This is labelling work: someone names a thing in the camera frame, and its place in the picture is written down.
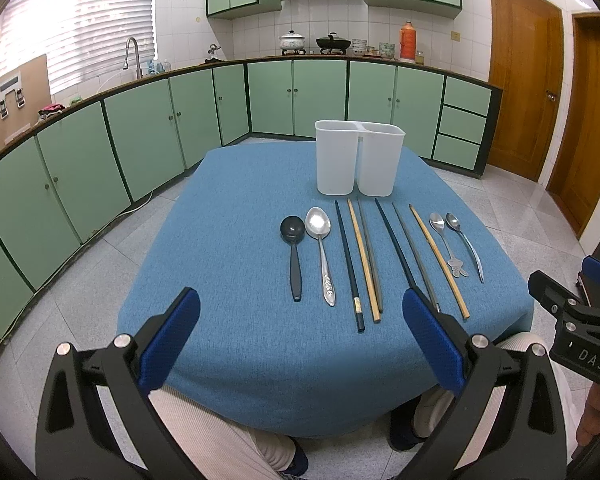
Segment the person's right hand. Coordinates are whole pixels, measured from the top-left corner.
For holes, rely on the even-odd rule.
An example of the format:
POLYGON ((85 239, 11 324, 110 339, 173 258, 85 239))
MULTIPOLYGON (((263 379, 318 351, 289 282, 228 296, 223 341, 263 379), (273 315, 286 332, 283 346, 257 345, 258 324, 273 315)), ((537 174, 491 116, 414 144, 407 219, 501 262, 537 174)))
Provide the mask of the person's right hand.
POLYGON ((579 446, 588 446, 600 435, 600 385, 592 383, 586 397, 584 411, 580 419, 576 439, 579 446))

